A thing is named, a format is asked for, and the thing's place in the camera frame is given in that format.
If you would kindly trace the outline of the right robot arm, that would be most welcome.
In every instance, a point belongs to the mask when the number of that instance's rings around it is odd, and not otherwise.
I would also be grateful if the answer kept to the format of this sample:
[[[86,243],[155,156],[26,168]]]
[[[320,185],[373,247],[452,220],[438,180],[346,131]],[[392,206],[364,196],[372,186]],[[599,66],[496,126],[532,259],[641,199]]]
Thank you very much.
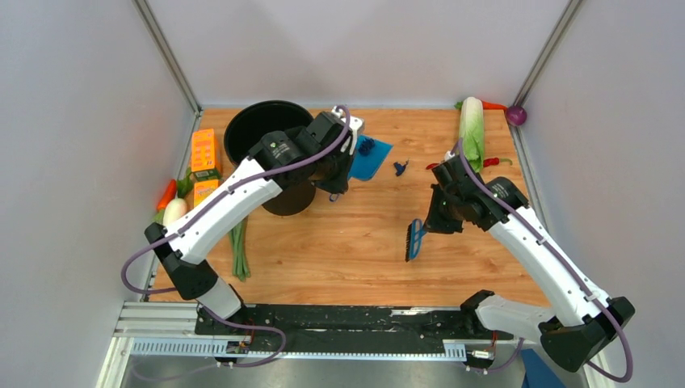
[[[431,168],[429,212],[421,234],[454,234],[469,222],[500,242],[527,270],[548,308],[513,302],[481,290],[460,308],[460,325],[478,339],[503,331],[537,342],[568,372],[577,372],[614,339],[636,313],[626,297],[610,297],[587,277],[541,225],[525,195],[504,177],[484,183],[454,156]]]

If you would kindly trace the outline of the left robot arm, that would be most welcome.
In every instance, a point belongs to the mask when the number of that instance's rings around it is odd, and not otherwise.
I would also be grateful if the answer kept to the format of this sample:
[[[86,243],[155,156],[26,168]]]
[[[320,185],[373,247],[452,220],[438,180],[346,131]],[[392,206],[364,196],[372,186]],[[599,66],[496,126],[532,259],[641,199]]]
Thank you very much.
[[[145,238],[182,299],[212,311],[224,333],[242,332],[247,323],[243,302],[208,263],[208,253],[256,208],[291,186],[310,183],[344,193],[363,130],[363,119],[335,107],[306,126],[266,133],[200,205],[169,226],[151,223]]]

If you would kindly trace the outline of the blue dustpan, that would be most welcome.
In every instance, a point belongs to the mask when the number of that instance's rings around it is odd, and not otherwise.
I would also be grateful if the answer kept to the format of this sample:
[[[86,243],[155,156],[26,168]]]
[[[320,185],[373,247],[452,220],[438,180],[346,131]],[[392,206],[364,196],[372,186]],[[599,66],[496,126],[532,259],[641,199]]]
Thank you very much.
[[[347,175],[348,181],[350,181],[351,179],[356,179],[358,181],[363,182],[371,180],[376,175],[376,173],[380,169],[380,166],[383,164],[383,162],[389,155],[390,150],[393,148],[393,146],[387,142],[375,138],[373,139],[376,142],[376,146],[371,152],[371,154],[367,157],[358,154],[358,141],[355,150],[355,157],[353,163],[351,164],[351,169]]]

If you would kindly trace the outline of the blue hand brush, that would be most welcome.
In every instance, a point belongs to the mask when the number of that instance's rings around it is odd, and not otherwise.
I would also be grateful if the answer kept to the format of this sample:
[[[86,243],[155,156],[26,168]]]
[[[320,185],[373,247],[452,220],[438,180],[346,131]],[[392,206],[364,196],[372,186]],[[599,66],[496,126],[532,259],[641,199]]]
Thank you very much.
[[[421,251],[422,240],[426,234],[423,221],[415,218],[407,227],[405,261],[416,259]]]

